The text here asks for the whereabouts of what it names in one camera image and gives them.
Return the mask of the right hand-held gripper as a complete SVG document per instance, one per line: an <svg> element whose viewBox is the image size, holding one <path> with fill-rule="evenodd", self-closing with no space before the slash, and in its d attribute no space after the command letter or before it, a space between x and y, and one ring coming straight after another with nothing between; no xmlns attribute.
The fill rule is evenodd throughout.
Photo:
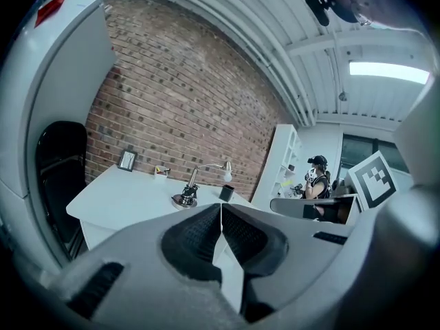
<svg viewBox="0 0 440 330"><path fill-rule="evenodd" d="M346 295L350 317L435 317L439 312L439 84L395 132L414 187L377 214L371 244Z"/></svg>

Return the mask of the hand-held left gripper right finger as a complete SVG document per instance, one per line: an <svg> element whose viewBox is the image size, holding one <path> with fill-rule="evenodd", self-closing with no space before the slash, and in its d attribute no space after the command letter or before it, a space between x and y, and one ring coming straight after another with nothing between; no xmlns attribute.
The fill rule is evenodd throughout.
<svg viewBox="0 0 440 330"><path fill-rule="evenodd" d="M221 207L223 235L243 270L234 324L334 324L350 283L339 257L354 228L245 206Z"/></svg>

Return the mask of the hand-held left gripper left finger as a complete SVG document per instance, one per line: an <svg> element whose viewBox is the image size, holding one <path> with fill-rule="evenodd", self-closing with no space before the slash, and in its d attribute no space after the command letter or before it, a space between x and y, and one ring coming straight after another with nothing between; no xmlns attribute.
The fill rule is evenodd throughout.
<svg viewBox="0 0 440 330"><path fill-rule="evenodd" d="M33 329L243 329L212 263L221 206L125 227L46 282L21 277L36 301Z"/></svg>

